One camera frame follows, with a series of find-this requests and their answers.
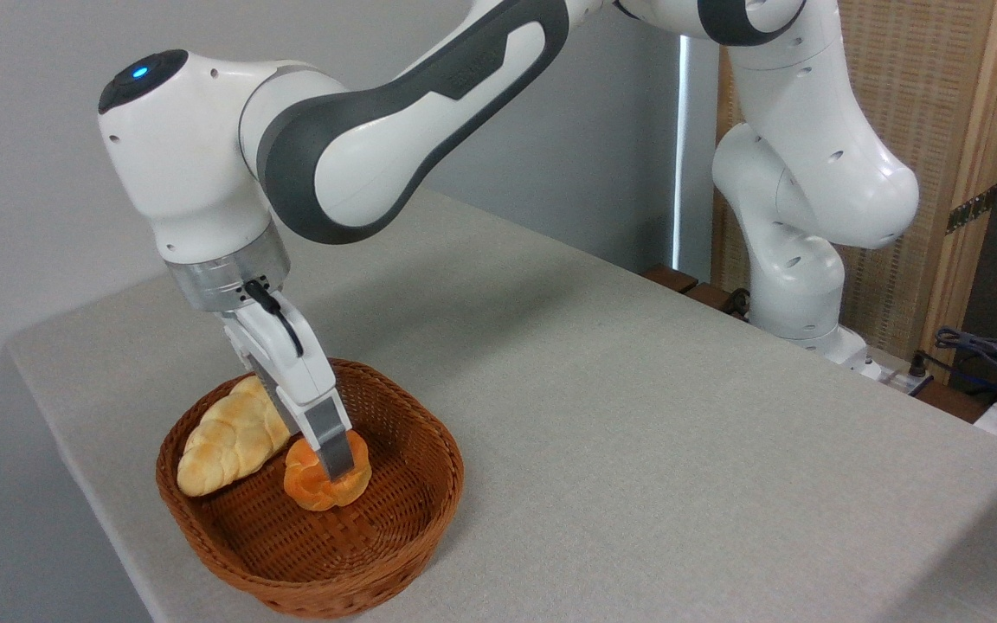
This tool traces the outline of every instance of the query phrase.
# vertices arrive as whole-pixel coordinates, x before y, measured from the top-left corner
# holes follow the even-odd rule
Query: orange pastry
[[[308,511],[325,511],[333,506],[355,502],[371,480],[371,463],[368,445],[355,430],[345,433],[352,450],[352,471],[330,482],[321,468],[318,455],[304,438],[294,442],[287,453],[287,471],[284,473],[284,491],[298,505]]]

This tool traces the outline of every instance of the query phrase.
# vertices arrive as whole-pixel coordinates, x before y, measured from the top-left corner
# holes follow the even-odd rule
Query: wooden block
[[[664,264],[657,264],[649,268],[648,271],[641,273],[640,276],[650,281],[656,281],[661,286],[672,289],[675,292],[680,292],[680,294],[684,294],[684,292],[689,291],[689,289],[692,289],[699,283],[699,280],[688,275],[688,273],[675,271],[675,269],[668,268]]]
[[[978,421],[987,410],[987,405],[984,403],[936,380],[930,380],[929,383],[926,383],[926,386],[922,388],[922,391],[918,391],[915,398],[968,423]]]
[[[685,293],[689,299],[695,299],[699,303],[713,307],[720,312],[730,312],[733,309],[732,299],[724,289],[716,288],[710,284],[699,284]]]

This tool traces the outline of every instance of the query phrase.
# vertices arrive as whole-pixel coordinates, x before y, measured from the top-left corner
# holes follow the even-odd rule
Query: white wall
[[[162,272],[100,145],[103,84],[139,56],[183,47],[309,60],[371,87],[464,10],[455,0],[0,0],[0,620],[146,619],[3,352],[20,328]],[[599,16],[428,185],[629,268],[667,260],[675,44],[614,11]]]

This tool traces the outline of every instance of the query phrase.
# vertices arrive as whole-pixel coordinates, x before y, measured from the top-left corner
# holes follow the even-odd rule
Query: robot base
[[[879,364],[872,362],[867,354],[867,343],[855,332],[846,327],[838,326],[826,335],[811,339],[788,339],[788,342],[806,350],[818,352],[819,355],[837,363],[843,368],[858,372],[872,380],[879,380],[883,370]]]

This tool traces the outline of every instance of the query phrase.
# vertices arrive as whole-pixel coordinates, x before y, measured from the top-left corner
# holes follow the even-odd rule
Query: cable
[[[980,337],[969,332],[954,330],[953,327],[941,327],[937,331],[937,348],[949,348],[950,350],[964,350],[970,352],[974,357],[979,357],[985,363],[997,368],[997,339]]]
[[[260,281],[250,280],[245,283],[245,291],[248,292],[248,296],[252,296],[254,301],[261,304],[265,312],[272,314],[284,325],[284,331],[287,331],[287,335],[292,339],[294,343],[294,354],[299,358],[302,354],[306,352],[305,348],[302,348],[302,343],[298,339],[298,334],[294,332],[294,327],[290,324],[290,320],[284,315],[284,308],[280,305],[280,302],[270,295],[264,284]]]
[[[958,369],[958,368],[956,368],[954,366],[949,366],[948,363],[942,362],[941,359],[937,359],[936,357],[930,355],[929,352],[926,352],[924,350],[918,350],[918,351],[915,351],[915,355],[921,355],[922,357],[925,358],[925,360],[927,360],[927,362],[936,364],[936,366],[944,368],[945,370],[948,370],[949,372],[953,372],[954,375],[957,375],[958,377],[960,377],[962,379],[968,380],[969,382],[976,383],[976,385],[981,385],[981,386],[985,386],[985,387],[997,389],[997,382],[990,382],[990,380],[987,380],[985,378],[974,377],[974,376],[972,376],[970,374],[966,374],[966,372],[964,372],[964,371],[962,371],[962,370],[960,370],[960,369]]]

